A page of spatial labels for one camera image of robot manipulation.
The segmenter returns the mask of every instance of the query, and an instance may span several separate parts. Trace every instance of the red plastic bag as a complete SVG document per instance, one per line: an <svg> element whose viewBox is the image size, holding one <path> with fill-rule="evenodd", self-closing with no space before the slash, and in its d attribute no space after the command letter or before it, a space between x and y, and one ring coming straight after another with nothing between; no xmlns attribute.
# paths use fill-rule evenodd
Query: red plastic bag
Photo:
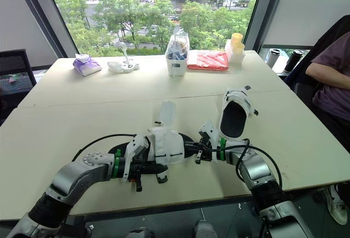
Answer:
<svg viewBox="0 0 350 238"><path fill-rule="evenodd" d="M226 71L229 69L228 57L225 51L198 50L188 61L188 69Z"/></svg>

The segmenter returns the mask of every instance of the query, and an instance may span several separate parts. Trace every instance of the white sneaker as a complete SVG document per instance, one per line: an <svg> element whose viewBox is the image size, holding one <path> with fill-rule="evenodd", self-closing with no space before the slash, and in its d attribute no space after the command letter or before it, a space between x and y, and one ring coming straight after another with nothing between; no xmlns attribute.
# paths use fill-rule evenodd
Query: white sneaker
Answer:
<svg viewBox="0 0 350 238"><path fill-rule="evenodd" d="M348 222L346 205L340 199L336 187L336 185L331 185L324 189L328 211L337 223L339 223L340 225L346 225Z"/></svg>

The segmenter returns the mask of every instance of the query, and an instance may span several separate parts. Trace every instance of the car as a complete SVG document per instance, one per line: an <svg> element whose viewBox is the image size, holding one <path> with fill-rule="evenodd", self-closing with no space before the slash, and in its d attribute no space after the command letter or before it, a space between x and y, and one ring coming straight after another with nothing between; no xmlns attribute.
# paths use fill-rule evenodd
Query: car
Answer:
<svg viewBox="0 0 350 238"><path fill-rule="evenodd" d="M180 23L180 18L174 17L170 20L171 23Z"/></svg>

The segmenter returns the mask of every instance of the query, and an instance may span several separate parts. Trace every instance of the black rubber joint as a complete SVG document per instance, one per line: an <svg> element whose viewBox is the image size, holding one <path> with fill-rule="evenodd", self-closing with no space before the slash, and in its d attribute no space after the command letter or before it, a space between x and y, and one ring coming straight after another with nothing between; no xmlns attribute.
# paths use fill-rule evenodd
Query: black rubber joint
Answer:
<svg viewBox="0 0 350 238"><path fill-rule="evenodd" d="M68 216L73 205L64 204L44 194L29 212L29 217L46 227L57 228Z"/></svg>

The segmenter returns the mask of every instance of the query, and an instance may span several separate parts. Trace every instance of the white tabletop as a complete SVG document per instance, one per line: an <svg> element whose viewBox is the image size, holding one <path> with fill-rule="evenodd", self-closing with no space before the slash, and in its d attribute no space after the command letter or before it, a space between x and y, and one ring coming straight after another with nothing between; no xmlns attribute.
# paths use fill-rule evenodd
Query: white tabletop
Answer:
<svg viewBox="0 0 350 238"><path fill-rule="evenodd" d="M249 92L289 89L255 51L246 51L241 70L187 70L183 77L168 75L164 55L133 58L139 70L116 74L107 62L124 57L97 57L102 70L86 77L73 68L74 59L58 59L19 107L221 95L227 88L246 85L252 87Z"/></svg>
<svg viewBox="0 0 350 238"><path fill-rule="evenodd" d="M241 138L249 137L252 144L275 159L284 190L350 179L350 155L292 91L257 92L249 97L259 115L248 118ZM173 99L177 107L173 128L199 140L197 131L207 119L218 124L221 99L221 96ZM161 102L15 109L0 127L0 219L20 218L41 196L55 173L87 143L112 133L147 133L157 119ZM85 153L107 152L128 140L109 138ZM171 165L167 183L158 184L154 175L144 175L142 184L143 191L137 193L134 183L120 179L97 183L87 190L71 214L250 194L231 165L205 161L197 165L194 157Z"/></svg>

